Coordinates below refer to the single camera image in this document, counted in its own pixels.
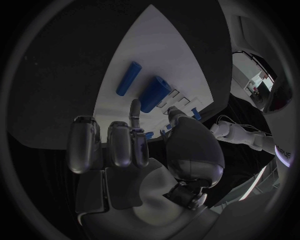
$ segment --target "blue tube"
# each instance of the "blue tube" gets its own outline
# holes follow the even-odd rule
[[[122,81],[120,82],[119,86],[117,87],[117,90],[115,91],[116,94],[119,96],[124,96],[127,90],[129,89],[130,85],[133,83],[136,76],[141,71],[142,66],[139,65],[137,62],[133,61],[125,75],[123,76]]]
[[[150,131],[150,132],[145,133],[145,135],[146,135],[146,139],[148,140],[148,139],[152,138],[152,136],[154,135],[154,133],[153,133],[153,131]]]
[[[195,115],[195,118],[199,121],[201,119],[201,116],[196,108],[192,109],[193,114]]]
[[[144,92],[139,96],[140,110],[150,113],[172,91],[170,85],[159,76],[155,76]]]

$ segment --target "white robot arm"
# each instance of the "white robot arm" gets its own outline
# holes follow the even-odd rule
[[[218,124],[213,124],[210,131],[219,141],[232,144],[246,144],[253,150],[264,150],[275,155],[275,143],[273,137],[266,136],[263,132],[249,132],[239,124],[227,121],[219,121]]]

